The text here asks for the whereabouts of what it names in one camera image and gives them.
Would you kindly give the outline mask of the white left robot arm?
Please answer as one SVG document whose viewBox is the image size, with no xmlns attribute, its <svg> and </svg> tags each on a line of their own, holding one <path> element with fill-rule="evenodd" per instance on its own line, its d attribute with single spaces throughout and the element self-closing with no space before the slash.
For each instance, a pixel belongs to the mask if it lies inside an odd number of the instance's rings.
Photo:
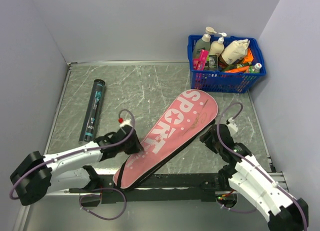
<svg viewBox="0 0 320 231">
<path fill-rule="evenodd" d="M 136 130 L 126 124 L 117 132 L 109 132 L 64 152 L 41 155 L 34 151 L 10 175 L 13 188 L 9 197 L 28 206 L 60 190 L 93 192 L 101 187 L 101 182 L 92 164 L 114 158 L 119 153 L 132 155 L 142 150 Z"/>
</svg>

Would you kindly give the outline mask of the pink racket bag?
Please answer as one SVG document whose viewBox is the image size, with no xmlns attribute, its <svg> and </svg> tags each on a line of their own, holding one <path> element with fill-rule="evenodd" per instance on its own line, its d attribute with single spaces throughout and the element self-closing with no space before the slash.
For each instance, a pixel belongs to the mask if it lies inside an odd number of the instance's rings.
<svg viewBox="0 0 320 231">
<path fill-rule="evenodd" d="M 128 190 L 140 184 L 212 125 L 218 111 L 218 103 L 207 92 L 182 92 L 140 142 L 142 151 L 132 154 L 114 174 L 116 187 Z"/>
</svg>

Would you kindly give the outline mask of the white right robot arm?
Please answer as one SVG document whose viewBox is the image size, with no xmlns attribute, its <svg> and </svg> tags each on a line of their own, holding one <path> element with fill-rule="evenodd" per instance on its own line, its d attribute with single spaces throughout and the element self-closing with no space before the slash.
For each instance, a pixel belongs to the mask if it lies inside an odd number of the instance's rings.
<svg viewBox="0 0 320 231">
<path fill-rule="evenodd" d="M 227 125 L 212 125 L 199 140 L 227 163 L 219 171 L 219 186 L 223 190 L 233 189 L 246 198 L 265 218 L 269 230 L 308 229 L 308 204 L 284 190 L 244 144 L 234 142 Z"/>
</svg>

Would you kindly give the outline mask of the black shuttlecock tube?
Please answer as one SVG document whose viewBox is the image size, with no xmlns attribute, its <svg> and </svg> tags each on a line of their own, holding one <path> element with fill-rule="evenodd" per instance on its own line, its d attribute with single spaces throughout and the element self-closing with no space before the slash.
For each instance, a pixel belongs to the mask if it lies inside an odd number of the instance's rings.
<svg viewBox="0 0 320 231">
<path fill-rule="evenodd" d="M 103 106 L 106 82 L 95 79 L 92 85 L 83 125 L 78 139 L 79 144 L 86 144 L 94 140 L 97 133 L 100 112 Z"/>
</svg>

